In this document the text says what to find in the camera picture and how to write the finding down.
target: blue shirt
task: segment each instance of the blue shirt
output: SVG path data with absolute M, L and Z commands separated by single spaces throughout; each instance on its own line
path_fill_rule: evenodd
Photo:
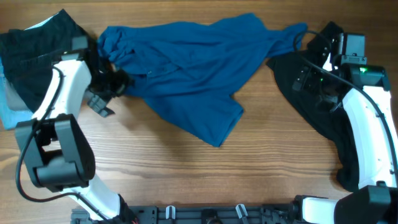
M 163 119 L 219 147 L 243 114 L 231 95 L 266 57 L 293 51 L 293 38 L 306 29 L 300 23 L 267 30 L 254 14 L 209 26 L 108 27 L 98 50 L 134 79 L 127 95 L 143 97 Z

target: cable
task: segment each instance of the cable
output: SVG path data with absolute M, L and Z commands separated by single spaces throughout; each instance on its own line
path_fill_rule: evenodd
M 339 80 L 340 82 L 354 88 L 355 90 L 357 90 L 358 92 L 360 92 L 367 100 L 369 100 L 369 102 L 372 104 L 372 106 L 374 107 L 374 109 L 376 110 L 376 113 L 379 115 L 380 119 L 381 119 L 381 123 L 384 126 L 384 130 L 386 131 L 386 135 L 388 138 L 388 142 L 390 145 L 390 151 L 391 151 L 391 157 L 392 157 L 392 163 L 394 166 L 394 175 L 396 178 L 396 185 L 398 187 L 398 165 L 397 165 L 397 154 L 396 154 L 396 150 L 394 147 L 394 142 L 392 140 L 392 136 L 391 136 L 391 132 L 390 129 L 388 127 L 387 121 L 386 121 L 386 117 L 384 116 L 384 114 L 381 112 L 380 108 L 378 107 L 378 105 L 374 102 L 374 100 L 362 89 L 358 88 L 356 85 L 350 83 L 349 81 L 338 77 L 337 75 L 334 75 L 333 73 L 326 71 L 325 69 L 319 67 L 318 65 L 315 65 L 314 63 L 310 62 L 308 59 L 306 59 L 305 57 L 303 57 L 300 53 L 299 50 L 297 49 L 297 44 L 298 44 L 298 37 L 300 37 L 301 35 L 304 36 L 306 33 L 311 33 L 311 34 L 315 34 L 315 35 L 319 35 L 329 46 L 329 51 L 331 50 L 331 43 L 330 41 L 321 33 L 312 31 L 312 30 L 306 30 L 303 32 L 298 33 L 293 40 L 293 48 L 294 48 L 294 52 L 305 62 L 307 63 L 309 66 L 312 66 L 313 68 L 316 68 L 317 70 L 319 70 L 320 72 L 327 74 L 337 80 Z
M 30 134 L 29 134 L 29 136 L 28 136 L 28 138 L 26 140 L 26 143 L 25 143 L 24 147 L 22 148 L 21 154 L 19 155 L 18 162 L 17 162 L 17 170 L 16 170 L 16 184 L 17 184 L 18 192 L 26 200 L 29 200 L 31 202 L 39 202 L 39 203 L 50 202 L 52 200 L 56 200 L 58 198 L 62 198 L 62 197 L 66 197 L 66 196 L 75 196 L 78 200 L 81 200 L 85 205 L 87 205 L 88 208 L 90 208 L 92 211 L 94 211 L 99 217 L 101 217 L 104 220 L 104 222 L 110 223 L 108 221 L 108 219 L 103 214 L 100 213 L 99 210 L 95 209 L 94 206 L 92 206 L 90 203 L 88 203 L 86 201 L 86 199 L 84 199 L 78 193 L 70 192 L 70 193 L 60 194 L 60 195 L 57 195 L 57 196 L 54 196 L 54 197 L 39 199 L 39 198 L 33 198 L 33 197 L 27 195 L 25 193 L 24 189 L 22 188 L 22 184 L 21 184 L 21 167 L 22 167 L 22 162 L 24 161 L 24 158 L 25 158 L 25 155 L 26 155 L 26 151 L 27 151 L 27 149 L 29 147 L 29 144 L 30 144 L 31 140 L 35 136 L 36 132 L 40 129 L 43 121 L 50 114 L 50 112 L 53 110 L 53 106 L 55 104 L 55 101 L 57 100 L 57 98 L 59 96 L 59 93 L 61 91 L 61 86 L 62 86 L 63 77 L 64 77 L 63 72 L 57 67 L 53 66 L 52 68 L 55 69 L 56 71 L 58 71 L 59 77 L 60 77 L 60 82 L 58 84 L 57 89 L 55 90 L 55 94 L 54 94 L 53 98 L 51 99 L 51 102 L 50 102 L 49 106 L 45 110 L 45 113 L 44 113 L 43 117 L 36 123 L 36 125 L 33 128 L 33 130 L 30 132 Z

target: tabletop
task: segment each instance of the tabletop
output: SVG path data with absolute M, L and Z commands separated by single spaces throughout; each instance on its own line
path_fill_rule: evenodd
M 347 32 L 366 35 L 368 63 L 386 68 L 398 118 L 398 1 L 3 0 L 0 32 L 25 29 L 61 9 L 96 36 L 107 26 L 211 24 L 245 12 L 255 13 L 269 29 L 306 22 L 320 31 L 335 21 Z M 83 105 L 78 123 L 94 150 L 97 174 L 129 205 L 260 205 L 287 203 L 296 195 L 339 199 L 349 194 L 336 181 L 341 164 L 334 143 L 295 111 L 267 66 L 234 99 L 244 114 L 220 148 L 162 120 L 140 98 L 113 100 L 109 108 L 116 114 L 108 118 Z M 18 194 L 18 155 L 14 132 L 1 126 L 0 223 L 69 223 L 77 207 L 71 199 L 37 204 Z M 22 183 L 31 195 L 51 195 L 33 187 L 25 167 Z

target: wooden table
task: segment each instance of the wooden table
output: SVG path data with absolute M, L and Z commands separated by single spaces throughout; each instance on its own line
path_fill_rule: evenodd
M 346 31 L 366 34 L 368 62 L 387 69 L 398 118 L 398 1 L 5 1 L 0 32 L 25 29 L 62 8 L 96 35 L 107 26 L 210 24 L 245 12 L 254 12 L 270 29 L 303 21 L 321 30 L 335 21 Z M 335 199 L 348 194 L 335 180 L 341 167 L 335 145 L 289 105 L 269 68 L 262 66 L 234 97 L 245 112 L 220 148 L 160 119 L 139 98 L 113 100 L 109 107 L 116 115 L 106 119 L 84 106 L 78 122 L 95 152 L 98 175 L 130 205 L 259 205 L 289 202 L 297 194 Z M 17 193 L 18 155 L 14 132 L 1 128 L 0 223 L 68 223 L 76 208 L 69 198 L 37 204 Z M 23 170 L 28 193 L 50 195 L 35 189 Z

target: black fabric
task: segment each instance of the black fabric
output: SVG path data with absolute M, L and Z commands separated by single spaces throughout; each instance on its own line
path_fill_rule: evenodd
M 44 99 L 54 56 L 71 50 L 72 38 L 82 35 L 86 32 L 64 10 L 41 27 L 0 34 L 4 75 L 28 109 L 35 112 Z
M 321 33 L 332 40 L 343 29 L 335 23 L 330 22 Z M 320 37 L 315 37 L 308 43 L 307 49 L 300 53 L 309 61 L 319 65 L 326 62 L 328 51 L 327 43 Z M 290 102 L 290 104 L 303 116 L 324 137 L 332 140 L 337 147 L 342 169 L 338 170 L 338 182 L 349 191 L 358 190 L 359 164 L 356 154 L 356 147 L 353 138 L 353 131 L 348 116 L 344 109 L 338 108 L 330 113 L 329 108 L 316 106 L 317 95 L 311 91 L 294 91 L 292 85 L 299 76 L 304 62 L 296 53 L 289 53 L 271 58 L 267 62 L 268 67 L 274 71 L 275 81 L 279 90 Z

